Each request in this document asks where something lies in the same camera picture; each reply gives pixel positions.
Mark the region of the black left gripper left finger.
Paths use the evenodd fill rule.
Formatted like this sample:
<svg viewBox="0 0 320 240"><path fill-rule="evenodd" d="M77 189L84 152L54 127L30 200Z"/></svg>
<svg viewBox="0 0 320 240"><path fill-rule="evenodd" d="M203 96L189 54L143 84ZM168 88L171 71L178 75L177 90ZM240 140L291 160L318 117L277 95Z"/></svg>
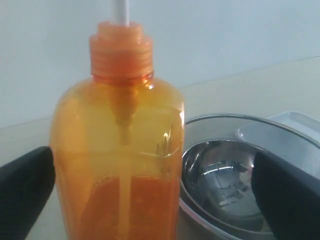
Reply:
<svg viewBox="0 0 320 240"><path fill-rule="evenodd" d="M55 185L50 147L38 147L0 167L0 238L24 240Z"/></svg>

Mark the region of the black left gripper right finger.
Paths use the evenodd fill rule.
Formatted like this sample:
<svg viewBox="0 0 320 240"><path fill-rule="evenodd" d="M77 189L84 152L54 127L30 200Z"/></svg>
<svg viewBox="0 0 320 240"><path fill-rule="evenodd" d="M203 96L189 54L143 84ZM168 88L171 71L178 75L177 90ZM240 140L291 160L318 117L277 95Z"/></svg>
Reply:
<svg viewBox="0 0 320 240"><path fill-rule="evenodd" d="M271 154L254 158L251 188L277 240L320 238L320 180Z"/></svg>

